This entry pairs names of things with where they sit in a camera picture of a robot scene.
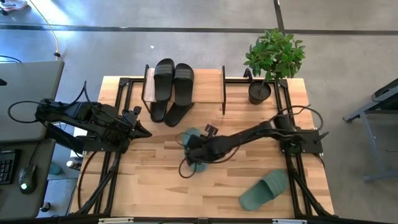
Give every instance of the black plant pot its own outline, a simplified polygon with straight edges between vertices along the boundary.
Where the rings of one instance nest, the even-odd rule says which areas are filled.
[[[249,101],[254,105],[259,105],[271,95],[271,87],[262,81],[254,81],[249,85]]]

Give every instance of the concrete floor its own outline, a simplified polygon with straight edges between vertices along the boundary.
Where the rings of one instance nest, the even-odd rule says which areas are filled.
[[[35,1],[52,24],[131,27],[277,27],[271,0]],[[280,0],[287,29],[398,30],[394,0]],[[0,24],[43,24],[33,9],[0,17]],[[226,66],[241,76],[244,53],[258,34],[172,32],[56,32],[65,69],[57,100],[76,97],[84,80],[96,99],[105,75],[142,75],[171,57],[195,68]],[[398,36],[298,35],[307,58],[304,78],[312,106],[325,119],[326,175],[335,213],[345,218],[396,223],[398,180],[365,184],[374,172],[360,121],[342,117],[369,101],[370,95],[397,78]],[[0,30],[0,54],[25,62],[53,60],[47,31]],[[63,197],[68,203],[69,197]]]

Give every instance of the keyboard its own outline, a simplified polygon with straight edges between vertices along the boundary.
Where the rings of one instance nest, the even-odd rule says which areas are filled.
[[[12,184],[17,167],[17,149],[0,149],[0,185]]]

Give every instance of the potted plant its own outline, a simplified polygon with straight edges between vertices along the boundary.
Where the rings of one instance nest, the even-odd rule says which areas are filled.
[[[250,45],[249,53],[246,53],[248,61],[244,65],[252,69],[255,77],[261,75],[261,70],[265,71],[263,81],[254,81],[249,86],[249,101],[252,104],[260,104],[271,94],[271,88],[266,81],[293,78],[300,70],[305,58],[305,46],[299,46],[302,42],[294,40],[292,34],[285,35],[274,29],[272,32],[266,30],[257,39],[254,47]]]

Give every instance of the white cable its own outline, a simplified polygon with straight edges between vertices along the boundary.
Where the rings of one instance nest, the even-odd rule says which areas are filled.
[[[50,30],[51,30],[51,32],[52,32],[52,35],[54,36],[54,39],[55,39],[55,53],[56,53],[56,54],[59,54],[59,50],[58,50],[58,39],[57,39],[57,36],[56,36],[55,33],[54,33],[54,30],[52,30],[51,25],[50,25],[49,22],[46,20],[46,18],[43,16],[43,14],[40,12],[40,10],[36,7],[36,5],[32,2],[32,0],[29,0],[29,1],[30,1],[30,3],[36,8],[37,12],[39,12],[39,14],[43,17],[44,21],[45,21],[45,22],[47,23],[47,25],[49,26],[49,28],[50,28]]]

